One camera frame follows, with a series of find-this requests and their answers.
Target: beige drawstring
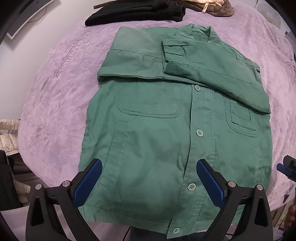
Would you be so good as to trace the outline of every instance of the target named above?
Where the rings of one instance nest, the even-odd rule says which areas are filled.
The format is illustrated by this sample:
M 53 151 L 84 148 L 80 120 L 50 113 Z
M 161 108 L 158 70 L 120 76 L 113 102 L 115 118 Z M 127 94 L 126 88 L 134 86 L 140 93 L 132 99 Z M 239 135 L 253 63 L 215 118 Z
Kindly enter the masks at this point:
M 182 0 L 182 1 L 196 2 L 196 3 L 204 4 L 205 7 L 202 10 L 203 13 L 205 13 L 207 11 L 207 7 L 209 5 L 210 6 L 220 6 L 220 7 L 222 7 L 222 5 L 224 4 L 223 0 Z

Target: white puffer jacket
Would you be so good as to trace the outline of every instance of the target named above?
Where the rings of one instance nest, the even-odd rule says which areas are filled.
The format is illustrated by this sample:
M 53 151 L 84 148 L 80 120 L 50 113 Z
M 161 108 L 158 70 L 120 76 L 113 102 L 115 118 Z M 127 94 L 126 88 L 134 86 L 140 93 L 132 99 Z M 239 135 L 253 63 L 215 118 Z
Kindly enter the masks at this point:
M 0 119 L 0 130 L 18 130 L 19 120 Z M 12 134 L 3 134 L 0 132 L 0 150 L 5 151 L 6 156 L 19 153 L 17 137 Z

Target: blue gripper pad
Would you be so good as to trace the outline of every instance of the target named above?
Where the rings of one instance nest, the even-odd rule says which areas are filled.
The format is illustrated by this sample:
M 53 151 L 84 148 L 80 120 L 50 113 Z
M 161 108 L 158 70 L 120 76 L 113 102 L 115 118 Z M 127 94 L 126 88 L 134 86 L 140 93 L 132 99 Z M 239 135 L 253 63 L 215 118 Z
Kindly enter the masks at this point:
M 75 208 L 78 208 L 85 204 L 88 196 L 94 188 L 94 185 L 101 176 L 102 171 L 102 162 L 99 159 L 97 159 L 74 191 L 72 203 Z
M 292 174 L 293 174 L 293 170 L 291 170 L 287 166 L 283 165 L 282 163 L 277 164 L 276 169 L 288 177 L 292 176 Z
M 222 209 L 225 205 L 224 192 L 201 160 L 196 164 L 196 173 L 209 194 L 213 204 Z

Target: purple bedspread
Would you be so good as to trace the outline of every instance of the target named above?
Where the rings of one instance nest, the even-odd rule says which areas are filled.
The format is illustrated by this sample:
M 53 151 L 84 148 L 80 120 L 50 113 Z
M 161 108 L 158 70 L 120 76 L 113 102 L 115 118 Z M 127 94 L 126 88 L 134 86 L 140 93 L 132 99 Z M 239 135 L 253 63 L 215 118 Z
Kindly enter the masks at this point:
M 285 194 L 294 194 L 295 186 L 276 171 L 285 155 L 296 157 L 296 64 L 292 46 L 256 10 L 242 4 L 233 7 L 235 14 L 228 18 L 187 9 L 179 23 L 134 21 L 85 27 L 81 21 L 49 52 L 29 89 L 19 130 L 24 162 L 49 186 L 75 176 L 87 106 L 99 89 L 96 73 L 119 27 L 212 26 L 224 42 L 261 68 L 263 87 L 270 98 L 273 139 L 272 178 L 267 193 L 271 209 L 280 207 Z

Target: green work jacket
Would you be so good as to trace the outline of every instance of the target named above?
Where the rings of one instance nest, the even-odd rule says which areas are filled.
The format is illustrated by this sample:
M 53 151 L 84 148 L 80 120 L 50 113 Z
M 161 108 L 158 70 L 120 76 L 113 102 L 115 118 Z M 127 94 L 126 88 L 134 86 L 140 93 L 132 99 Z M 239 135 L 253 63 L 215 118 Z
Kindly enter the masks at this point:
M 98 80 L 79 170 L 98 158 L 103 173 L 80 208 L 85 219 L 167 238 L 207 229 L 219 208 L 196 174 L 202 158 L 226 180 L 267 190 L 270 106 L 260 68 L 213 28 L 121 27 Z

